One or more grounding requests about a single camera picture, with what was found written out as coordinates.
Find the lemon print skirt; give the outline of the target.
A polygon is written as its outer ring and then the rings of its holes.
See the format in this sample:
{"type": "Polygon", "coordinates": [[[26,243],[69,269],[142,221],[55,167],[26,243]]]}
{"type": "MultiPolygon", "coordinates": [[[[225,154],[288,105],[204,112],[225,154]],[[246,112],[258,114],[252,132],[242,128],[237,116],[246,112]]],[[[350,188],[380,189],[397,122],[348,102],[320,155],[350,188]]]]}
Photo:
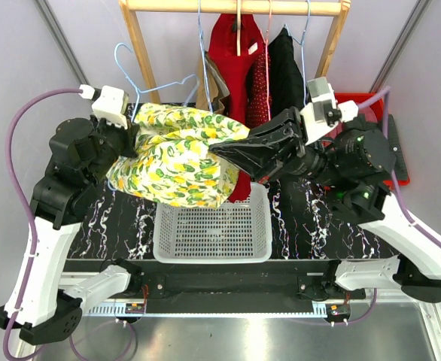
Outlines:
{"type": "Polygon", "coordinates": [[[185,208],[219,208],[249,196],[249,176],[209,150],[246,138],[245,125],[221,114],[154,103],[142,105],[134,123],[137,156],[121,157],[112,166],[113,189],[185,208]]]}

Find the tan pleated skirt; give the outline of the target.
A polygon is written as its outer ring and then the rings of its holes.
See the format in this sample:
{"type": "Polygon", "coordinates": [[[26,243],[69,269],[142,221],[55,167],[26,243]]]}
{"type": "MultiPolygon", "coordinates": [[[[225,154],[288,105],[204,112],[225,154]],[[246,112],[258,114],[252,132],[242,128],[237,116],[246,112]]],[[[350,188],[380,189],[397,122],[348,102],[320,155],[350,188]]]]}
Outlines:
{"type": "Polygon", "coordinates": [[[215,63],[205,52],[204,59],[199,61],[199,88],[195,108],[214,114],[227,115],[230,106],[230,91],[215,63]]]}

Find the red pleated skirt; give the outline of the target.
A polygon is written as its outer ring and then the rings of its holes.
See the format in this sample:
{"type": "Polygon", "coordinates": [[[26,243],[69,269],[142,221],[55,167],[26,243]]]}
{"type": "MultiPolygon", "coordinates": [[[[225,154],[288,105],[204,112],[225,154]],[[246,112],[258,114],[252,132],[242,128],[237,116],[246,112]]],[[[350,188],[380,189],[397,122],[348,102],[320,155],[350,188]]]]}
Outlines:
{"type": "Polygon", "coordinates": [[[242,55],[236,55],[236,15],[221,14],[211,31],[208,55],[230,91],[227,116],[245,125],[248,105],[246,78],[255,59],[264,50],[261,31],[251,14],[242,15],[242,55]]]}

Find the cream wooden hanger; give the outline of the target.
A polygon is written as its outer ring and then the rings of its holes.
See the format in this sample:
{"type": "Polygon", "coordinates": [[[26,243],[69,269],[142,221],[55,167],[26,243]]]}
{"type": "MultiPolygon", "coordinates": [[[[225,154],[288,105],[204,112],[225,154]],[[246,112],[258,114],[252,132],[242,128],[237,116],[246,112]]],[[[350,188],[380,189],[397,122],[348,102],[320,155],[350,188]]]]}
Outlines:
{"type": "Polygon", "coordinates": [[[236,0],[236,55],[242,55],[241,49],[242,32],[242,0],[236,0]]]}

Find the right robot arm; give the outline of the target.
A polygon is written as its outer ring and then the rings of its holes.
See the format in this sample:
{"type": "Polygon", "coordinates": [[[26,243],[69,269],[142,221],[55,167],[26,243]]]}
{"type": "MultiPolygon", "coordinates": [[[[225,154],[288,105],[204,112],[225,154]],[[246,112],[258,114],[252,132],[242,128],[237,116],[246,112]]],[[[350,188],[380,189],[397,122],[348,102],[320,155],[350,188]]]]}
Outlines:
{"type": "Polygon", "coordinates": [[[331,213],[397,250],[388,259],[334,260],[321,279],[330,298],[354,290],[398,289],[441,302],[441,237],[402,206],[387,185],[396,156],[386,131],[344,108],[288,108],[245,138],[209,150],[260,184],[293,175],[326,190],[331,213]]]}

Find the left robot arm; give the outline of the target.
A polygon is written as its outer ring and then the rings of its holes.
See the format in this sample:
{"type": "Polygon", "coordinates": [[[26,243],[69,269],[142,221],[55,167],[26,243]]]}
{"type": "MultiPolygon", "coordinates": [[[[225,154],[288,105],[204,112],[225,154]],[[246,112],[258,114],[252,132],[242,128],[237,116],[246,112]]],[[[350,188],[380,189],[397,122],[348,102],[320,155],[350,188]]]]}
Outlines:
{"type": "Polygon", "coordinates": [[[20,284],[0,306],[1,329],[12,323],[20,338],[35,346],[64,341],[90,309],[112,296],[132,298],[142,291],[141,267],[124,259],[72,287],[59,286],[71,243],[88,208],[99,200],[99,184],[120,156],[137,155],[138,129],[109,125],[94,116],[58,125],[49,141],[52,156],[29,205],[37,230],[29,239],[37,244],[29,281],[19,310],[14,306],[20,284]]]}

